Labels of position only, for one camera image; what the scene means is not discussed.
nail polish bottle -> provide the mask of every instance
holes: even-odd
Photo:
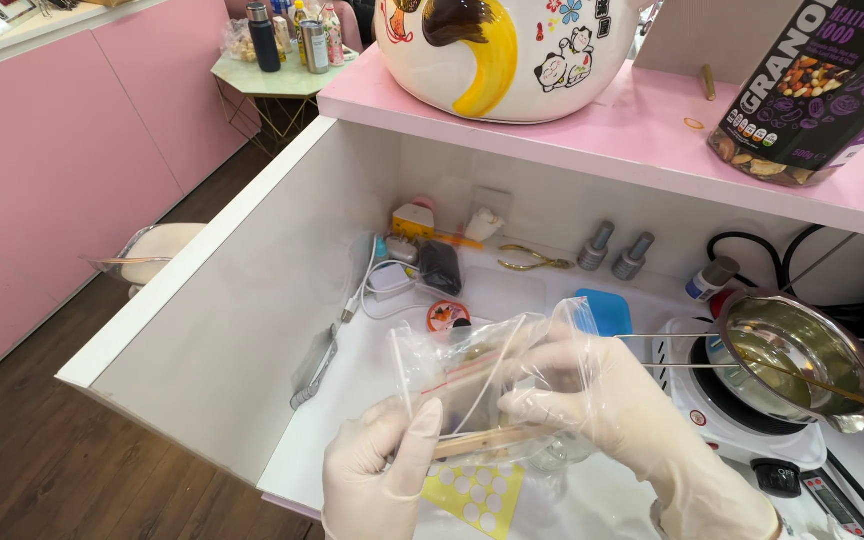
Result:
[[[623,282],[634,279],[642,266],[645,266],[645,252],[649,251],[655,241],[656,238],[651,232],[642,232],[638,240],[635,240],[629,249],[622,251],[622,256],[612,265],[612,275]]]
[[[595,233],[592,240],[585,242],[582,246],[582,251],[579,253],[579,268],[594,272],[602,265],[606,255],[609,254],[609,248],[606,244],[609,243],[609,238],[616,230],[616,224],[611,221],[603,221],[599,226],[599,231]]]

stainless steel tumbler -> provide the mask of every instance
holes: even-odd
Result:
[[[309,73],[322,75],[329,71],[329,48],[326,45],[326,29],[317,20],[303,20],[298,23],[302,32],[302,46],[305,47],[305,66]]]

gloved hand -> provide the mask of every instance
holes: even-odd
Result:
[[[578,429],[654,487],[660,526],[672,540],[779,537],[769,500],[713,453],[624,343],[573,336],[568,328],[550,329],[548,342],[525,351],[510,371],[581,366],[588,395],[515,390],[498,401],[513,423]]]
[[[322,468],[321,524],[328,538],[412,538],[442,414],[442,402],[431,399],[409,423],[402,400],[394,397],[342,424],[325,449]],[[385,471],[386,458],[400,441],[395,461]]]

black knob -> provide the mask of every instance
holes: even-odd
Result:
[[[802,495],[799,467],[780,459],[753,459],[751,470],[758,479],[758,487],[773,497],[795,499]]]

white drawer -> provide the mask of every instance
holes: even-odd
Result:
[[[396,391],[382,349],[386,333],[401,319],[376,322],[357,314],[339,329],[339,350],[318,396],[297,413],[290,399],[310,380],[329,329],[339,327],[346,300],[365,272],[372,235],[388,228],[393,209],[414,195],[429,195],[438,203],[437,225],[449,229],[463,221],[477,185],[512,194],[507,237],[546,246],[542,249],[556,257],[574,257],[602,219],[619,228],[610,242],[612,257],[642,231],[654,233],[658,241],[646,271],[632,283],[614,279],[609,262],[595,274],[578,269],[529,274],[546,281],[547,311],[582,287],[620,292],[632,305],[638,332],[657,331],[673,316],[705,313],[682,289],[708,262],[706,241],[714,234],[756,233],[783,251],[804,227],[725,204],[319,117],[57,376],[256,485],[275,502],[318,517],[326,445],[343,419]],[[799,249],[798,271],[843,237],[831,229],[810,239]],[[743,274],[774,286],[773,270],[758,249],[723,243],[720,255],[748,262]],[[499,269],[488,251],[462,257]],[[796,285],[799,295],[815,304],[862,299],[864,237],[835,257],[838,264],[823,265]],[[403,318],[421,328],[425,315],[416,309]],[[636,347],[644,355],[642,345]],[[550,495],[539,491],[546,487],[523,492],[519,512],[534,517],[522,518],[523,524],[544,523],[543,535],[557,538],[653,537],[647,512],[654,494],[648,486],[602,456],[574,470],[570,478],[582,481],[572,481],[554,508],[545,505]],[[427,510],[423,520],[435,524],[435,537],[445,529],[479,537]],[[580,514],[578,521],[560,520]],[[425,537],[423,531],[416,537]],[[510,538],[537,534],[526,525],[522,531]]]

